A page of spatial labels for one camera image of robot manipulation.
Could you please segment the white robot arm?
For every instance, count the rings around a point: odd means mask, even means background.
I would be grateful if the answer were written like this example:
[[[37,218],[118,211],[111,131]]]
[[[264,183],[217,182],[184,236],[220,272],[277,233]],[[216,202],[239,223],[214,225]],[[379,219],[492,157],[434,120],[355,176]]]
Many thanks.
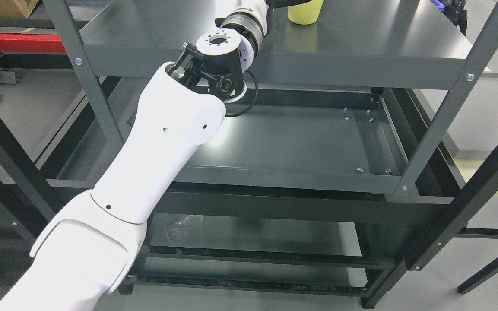
[[[0,300],[0,311],[91,311],[126,278],[147,221],[194,153],[219,131],[225,104],[240,100],[243,74],[268,35],[276,0],[243,0],[216,29],[161,65],[137,104],[122,149],[92,189],[43,229],[33,264]]]

